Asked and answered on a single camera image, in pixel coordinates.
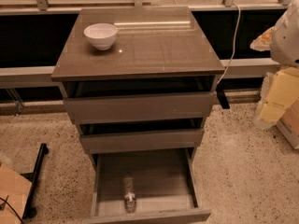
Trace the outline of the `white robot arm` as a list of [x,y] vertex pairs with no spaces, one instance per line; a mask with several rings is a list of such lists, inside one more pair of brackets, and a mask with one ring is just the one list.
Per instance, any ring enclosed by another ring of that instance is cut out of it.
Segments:
[[281,65],[299,66],[299,0],[293,1],[277,20],[250,46],[257,51],[270,51],[271,59]]

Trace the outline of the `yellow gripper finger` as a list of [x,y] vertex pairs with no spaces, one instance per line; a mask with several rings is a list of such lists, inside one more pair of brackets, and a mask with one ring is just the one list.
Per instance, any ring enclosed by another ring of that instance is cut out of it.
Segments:
[[266,31],[264,31],[261,35],[259,35],[256,39],[254,39],[250,48],[257,51],[267,51],[270,50],[270,44],[272,40],[273,27],[270,27]]

